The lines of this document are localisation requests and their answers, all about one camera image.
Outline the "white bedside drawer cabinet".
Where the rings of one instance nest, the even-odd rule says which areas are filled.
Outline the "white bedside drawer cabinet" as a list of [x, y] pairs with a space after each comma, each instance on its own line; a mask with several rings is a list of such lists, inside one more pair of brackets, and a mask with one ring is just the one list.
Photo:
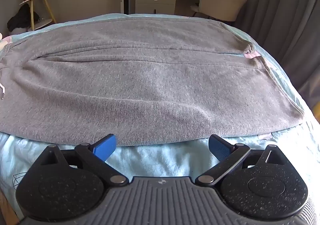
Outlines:
[[136, 14], [175, 14], [176, 0], [135, 0]]

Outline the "yellow-legged side table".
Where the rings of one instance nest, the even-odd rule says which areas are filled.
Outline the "yellow-legged side table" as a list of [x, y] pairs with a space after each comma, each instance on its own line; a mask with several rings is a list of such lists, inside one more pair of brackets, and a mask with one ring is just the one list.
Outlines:
[[28, 31], [39, 30], [57, 23], [48, 0], [25, 0], [19, 5], [23, 6], [24, 4], [29, 5], [30, 11], [31, 21]]

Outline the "light blue bed sheet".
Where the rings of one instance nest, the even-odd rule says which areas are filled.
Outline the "light blue bed sheet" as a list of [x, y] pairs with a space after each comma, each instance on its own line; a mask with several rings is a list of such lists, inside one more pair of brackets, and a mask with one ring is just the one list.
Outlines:
[[[304, 120], [291, 129], [265, 135], [231, 137], [228, 141], [241, 142], [253, 149], [278, 145], [308, 186], [310, 200], [305, 218], [319, 224], [319, 122], [276, 60], [260, 45], [255, 44], [254, 47], [266, 59], [278, 84], [304, 111]], [[15, 198], [16, 187], [46, 146], [46, 143], [1, 134], [1, 206], [4, 216], [13, 215], [14, 221], [23, 217]], [[217, 160], [208, 150], [208, 139], [199, 139], [164, 145], [120, 147], [107, 162], [128, 177], [196, 178], [215, 165]]]

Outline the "grey sweatpants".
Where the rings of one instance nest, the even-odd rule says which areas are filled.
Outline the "grey sweatpants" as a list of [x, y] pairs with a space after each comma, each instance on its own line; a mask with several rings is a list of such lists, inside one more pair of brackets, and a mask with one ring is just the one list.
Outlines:
[[118, 18], [64, 26], [1, 51], [1, 132], [121, 146], [251, 136], [304, 111], [252, 42], [205, 19]]

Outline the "black clothes pile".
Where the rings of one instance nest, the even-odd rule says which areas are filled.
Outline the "black clothes pile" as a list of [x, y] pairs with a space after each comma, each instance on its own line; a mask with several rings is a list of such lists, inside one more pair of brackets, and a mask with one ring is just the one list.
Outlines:
[[24, 4], [20, 7], [16, 15], [9, 19], [7, 22], [7, 28], [9, 32], [12, 32], [16, 28], [29, 27], [31, 27], [30, 6], [28, 4]]

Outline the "grey window curtain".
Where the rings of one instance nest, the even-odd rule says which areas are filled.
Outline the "grey window curtain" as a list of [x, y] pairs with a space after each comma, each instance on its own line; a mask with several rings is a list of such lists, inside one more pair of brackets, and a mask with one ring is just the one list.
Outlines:
[[281, 65], [310, 108], [319, 102], [319, 0], [248, 0], [236, 27]]

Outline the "cream shell-back chair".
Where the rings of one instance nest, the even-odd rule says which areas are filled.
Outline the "cream shell-back chair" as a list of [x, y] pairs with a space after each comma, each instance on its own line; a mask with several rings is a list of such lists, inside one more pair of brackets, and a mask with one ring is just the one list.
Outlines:
[[235, 22], [240, 10], [247, 0], [200, 0], [198, 5], [192, 5], [190, 9], [197, 13], [224, 22]]

